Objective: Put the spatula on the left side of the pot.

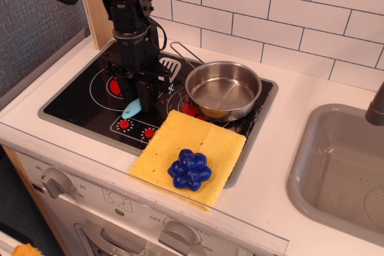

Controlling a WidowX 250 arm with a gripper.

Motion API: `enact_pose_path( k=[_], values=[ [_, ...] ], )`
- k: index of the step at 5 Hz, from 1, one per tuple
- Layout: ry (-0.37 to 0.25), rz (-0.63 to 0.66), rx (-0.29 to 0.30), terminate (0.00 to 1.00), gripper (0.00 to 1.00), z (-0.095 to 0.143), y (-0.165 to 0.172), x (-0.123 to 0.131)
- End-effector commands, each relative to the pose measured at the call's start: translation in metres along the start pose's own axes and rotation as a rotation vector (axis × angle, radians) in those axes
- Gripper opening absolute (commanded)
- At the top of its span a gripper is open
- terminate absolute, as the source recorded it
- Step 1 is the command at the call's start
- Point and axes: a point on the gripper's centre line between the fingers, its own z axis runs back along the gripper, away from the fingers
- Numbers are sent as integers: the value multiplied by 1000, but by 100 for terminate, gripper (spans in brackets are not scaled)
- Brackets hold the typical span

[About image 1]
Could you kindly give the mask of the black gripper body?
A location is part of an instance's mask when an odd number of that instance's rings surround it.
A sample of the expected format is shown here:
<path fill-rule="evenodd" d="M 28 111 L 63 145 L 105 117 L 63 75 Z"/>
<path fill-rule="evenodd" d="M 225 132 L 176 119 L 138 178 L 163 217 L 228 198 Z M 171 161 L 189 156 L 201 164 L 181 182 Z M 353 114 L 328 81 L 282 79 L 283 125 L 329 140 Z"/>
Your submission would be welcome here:
<path fill-rule="evenodd" d="M 159 61 L 162 48 L 156 25 L 142 25 L 132 33 L 113 30 L 116 40 L 102 57 L 114 74 L 127 79 L 131 73 L 136 81 L 153 84 L 159 90 L 172 90 L 171 72 Z"/>

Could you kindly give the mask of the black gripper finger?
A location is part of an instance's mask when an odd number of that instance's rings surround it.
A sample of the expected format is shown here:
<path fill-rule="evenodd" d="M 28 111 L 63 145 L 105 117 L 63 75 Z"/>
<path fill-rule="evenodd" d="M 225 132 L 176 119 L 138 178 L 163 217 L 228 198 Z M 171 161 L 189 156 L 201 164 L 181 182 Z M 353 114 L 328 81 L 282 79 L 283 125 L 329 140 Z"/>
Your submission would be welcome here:
<path fill-rule="evenodd" d="M 125 104 L 129 105 L 137 98 L 136 82 L 121 76 L 117 76 L 116 78 Z"/>
<path fill-rule="evenodd" d="M 157 91 L 153 84 L 147 82 L 137 82 L 137 93 L 142 112 L 148 112 L 157 102 Z"/>

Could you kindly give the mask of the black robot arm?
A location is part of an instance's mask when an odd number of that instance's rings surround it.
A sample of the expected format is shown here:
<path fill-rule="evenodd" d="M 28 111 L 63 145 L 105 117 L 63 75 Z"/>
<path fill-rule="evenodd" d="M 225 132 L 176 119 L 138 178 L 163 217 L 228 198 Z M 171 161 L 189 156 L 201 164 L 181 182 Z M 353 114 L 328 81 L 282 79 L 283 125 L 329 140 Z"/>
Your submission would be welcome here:
<path fill-rule="evenodd" d="M 126 104 L 139 100 L 143 112 L 157 103 L 159 92 L 170 92 L 170 71 L 159 61 L 166 48 L 161 26 L 150 15 L 152 0 L 102 0 L 113 23 L 115 42 L 103 53 L 106 71 L 116 77 Z"/>

